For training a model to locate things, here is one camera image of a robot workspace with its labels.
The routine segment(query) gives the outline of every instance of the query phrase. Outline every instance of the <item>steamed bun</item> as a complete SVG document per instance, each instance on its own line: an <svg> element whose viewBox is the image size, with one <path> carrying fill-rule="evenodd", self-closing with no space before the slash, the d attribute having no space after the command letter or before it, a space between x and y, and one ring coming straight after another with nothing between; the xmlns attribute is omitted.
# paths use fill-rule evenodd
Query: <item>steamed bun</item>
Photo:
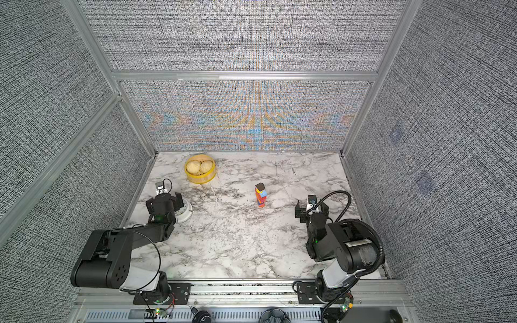
<svg viewBox="0 0 517 323"><path fill-rule="evenodd" d="M192 175L197 175L200 171L201 162L199 160L192 160L187 163L187 171Z"/></svg>
<svg viewBox="0 0 517 323"><path fill-rule="evenodd" d="M212 163L211 160L202 162L201 167L200 167L201 173L203 173L203 174L208 173L208 171L212 168L213 165L214 165L214 163Z"/></svg>

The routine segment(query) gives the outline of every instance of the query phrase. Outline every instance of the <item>black mounting bracket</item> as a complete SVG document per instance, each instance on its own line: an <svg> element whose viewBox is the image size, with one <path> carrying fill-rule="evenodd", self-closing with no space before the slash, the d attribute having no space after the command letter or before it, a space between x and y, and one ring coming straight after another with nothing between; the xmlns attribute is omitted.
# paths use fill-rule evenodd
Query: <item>black mounting bracket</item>
<svg viewBox="0 0 517 323"><path fill-rule="evenodd" d="M296 294L298 295L298 303L300 304L323 304L316 293L316 284L314 282L297 282L295 284Z"/></svg>
<svg viewBox="0 0 517 323"><path fill-rule="evenodd" d="M174 304L175 305L187 305L190 296L190 283L169 283L171 288L171 293L174 293ZM156 305L152 302L152 300L144 300L140 293L136 293L133 299L134 305ZM170 305L172 304L172 297L160 305Z"/></svg>

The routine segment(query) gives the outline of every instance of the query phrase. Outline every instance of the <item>metal rail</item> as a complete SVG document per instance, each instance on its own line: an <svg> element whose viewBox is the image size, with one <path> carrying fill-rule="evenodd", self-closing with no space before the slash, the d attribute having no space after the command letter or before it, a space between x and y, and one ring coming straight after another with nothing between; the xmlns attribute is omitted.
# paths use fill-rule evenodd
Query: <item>metal rail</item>
<svg viewBox="0 0 517 323"><path fill-rule="evenodd" d="M378 77L376 72L319 72L319 71L163 71L163 70L113 70L118 80L301 80L301 81L368 81Z"/></svg>
<svg viewBox="0 0 517 323"><path fill-rule="evenodd" d="M300 305L292 288L294 280L188 280L193 286L188 305L179 307L296 307ZM400 280L360 280L352 293L354 306L412 306L412 301ZM75 308L88 309L141 308L133 305L133 296L117 289L82 288Z"/></svg>

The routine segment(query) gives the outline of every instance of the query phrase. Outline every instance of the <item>fabric wall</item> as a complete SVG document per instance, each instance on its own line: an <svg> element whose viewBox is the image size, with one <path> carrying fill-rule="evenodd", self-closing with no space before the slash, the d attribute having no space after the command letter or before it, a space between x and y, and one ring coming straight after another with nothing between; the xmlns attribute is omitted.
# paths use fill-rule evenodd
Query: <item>fabric wall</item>
<svg viewBox="0 0 517 323"><path fill-rule="evenodd" d="M0 1L0 17L1 217L112 93L59 0ZM147 161L114 107L0 248L1 322L67 320L77 256L120 224Z"/></svg>
<svg viewBox="0 0 517 323"><path fill-rule="evenodd" d="M59 0L0 1L0 217L111 90Z"/></svg>
<svg viewBox="0 0 517 323"><path fill-rule="evenodd" d="M424 1L347 156L422 322L517 321L516 22Z"/></svg>
<svg viewBox="0 0 517 323"><path fill-rule="evenodd" d="M123 81L159 151L337 150L369 82Z"/></svg>
<svg viewBox="0 0 517 323"><path fill-rule="evenodd" d="M148 159L117 105L0 250L2 322L67 320L84 243L121 223Z"/></svg>
<svg viewBox="0 0 517 323"><path fill-rule="evenodd" d="M406 1L79 3L114 70L376 72ZM368 88L332 81L122 85L162 151L341 149Z"/></svg>
<svg viewBox="0 0 517 323"><path fill-rule="evenodd" d="M405 0L79 0L114 69L376 70Z"/></svg>

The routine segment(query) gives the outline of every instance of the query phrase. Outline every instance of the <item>black cable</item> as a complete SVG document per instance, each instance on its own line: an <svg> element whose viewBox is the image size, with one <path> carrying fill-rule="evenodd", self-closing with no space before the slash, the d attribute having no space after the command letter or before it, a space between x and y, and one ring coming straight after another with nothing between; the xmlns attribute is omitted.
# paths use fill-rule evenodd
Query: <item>black cable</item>
<svg viewBox="0 0 517 323"><path fill-rule="evenodd" d="M140 289L142 289L142 288L145 288L145 287L146 287L147 285L149 285L150 283L152 283L152 282L155 280L156 276L158 276L158 274L160 273L160 268L161 268L161 256L160 256L160 251L158 250L158 247L156 246L156 244L155 244L151 239L149 239L149 237L147 237L146 235L144 235L143 233L140 233L140 232L138 232L138 231L133 231L133 233L138 233L139 235L141 235L141 236L143 236L143 237L147 238L147 240L149 240L149 241L153 244L153 246L155 246L156 252L158 253L158 270L156 271L155 276L153 277L153 279L151 279L151 281L150 281L150 282L148 282L147 284L145 284L144 286L142 286L142 287L140 287L140 288L133 289L133 290L126 290L126 291L128 291L128 292L129 292L129 291L137 291L137 290L140 290Z"/></svg>
<svg viewBox="0 0 517 323"><path fill-rule="evenodd" d="M296 294L298 294L298 283L303 283L303 281L294 281L293 285L291 286Z"/></svg>
<svg viewBox="0 0 517 323"><path fill-rule="evenodd" d="M142 296L142 299L144 300L145 304L147 305L147 308L149 309L149 312L151 314L151 320L153 320L153 322L155 321L155 318L154 318L154 314L153 314L153 311L151 310L151 308L149 307L149 303L147 303L147 301L145 300L145 298Z"/></svg>
<svg viewBox="0 0 517 323"><path fill-rule="evenodd" d="M168 180L168 181L169 181L169 183L171 183L171 189L167 192L167 193L170 193L170 192L172 191L172 181L171 181L170 179L168 179L168 178L166 178L166 179L164 179L164 180L162 181L162 185L163 185L162 193L165 193L165 191L164 191L164 190L165 190L165 181L166 181L166 180Z"/></svg>
<svg viewBox="0 0 517 323"><path fill-rule="evenodd" d="M371 274L372 272L377 270L377 268L379 268L379 266L382 265L384 262L384 246L381 241L381 237L379 236L379 234L377 234L377 232L375 232L375 230L371 226L369 226L368 224L366 224L365 222L363 222L361 220L344 219L344 220L339 221L339 224L341 226L343 226L343 224L346 224L346 223L359 224L360 226L364 227L366 230L368 230L372 234L373 243L377 246L377 248L379 250L379 252L377 253L377 258L375 259L375 262L373 263L373 265L370 268L368 268L365 271L360 271L360 272L354 274L354 276L356 278L359 278L361 276Z"/></svg>
<svg viewBox="0 0 517 323"><path fill-rule="evenodd" d="M340 297L343 297L343 295L345 295L346 293L348 293L348 292L350 291L350 289L351 289L352 287L354 287L354 285L355 285L358 281L359 281L359 278L355 278L355 279L354 279L354 281L350 284L350 286L349 286L349 287L347 287L347 288L345 289L345 291L344 291L344 292L342 292L341 294L339 294L336 298L334 298L333 300L331 300L330 302L328 302L328 303L325 305L325 307L324 307L324 308L323 308L323 310L322 310L321 317L320 317L320 321L321 321L321 323L325 323L325 322L323 321L323 315L324 315L324 314L325 314L325 312L328 310L328 308L329 308L329 307L331 307L331 306L332 306L332 304L334 304L334 303L335 303L335 302L336 302Z"/></svg>
<svg viewBox="0 0 517 323"><path fill-rule="evenodd" d="M346 202L346 206L345 206L344 210L339 214L338 218L337 218L335 221L333 221L333 222L339 222L339 220L341 220L341 218L343 217L343 215L345 214L345 212L348 210L348 208L349 208L350 204L352 203L352 196L351 196L351 195L350 195L350 193L348 193L347 191L339 190L339 191L333 191L333 192L328 193L327 195L323 196L323 198L322 198L322 199L320 199L320 201L319 201L318 203L316 203L316 205L315 205L315 206L313 206L313 207L312 207L312 209L309 209L309 210L308 210L308 212L309 212L309 211L315 211L315 210L318 208L318 206L320 206L320 204L321 204L324 200L326 200L329 196L332 196L332 195L334 195L334 194L339 194L339 193L341 193L341 194L345 194L345 195L348 197L348 201Z"/></svg>

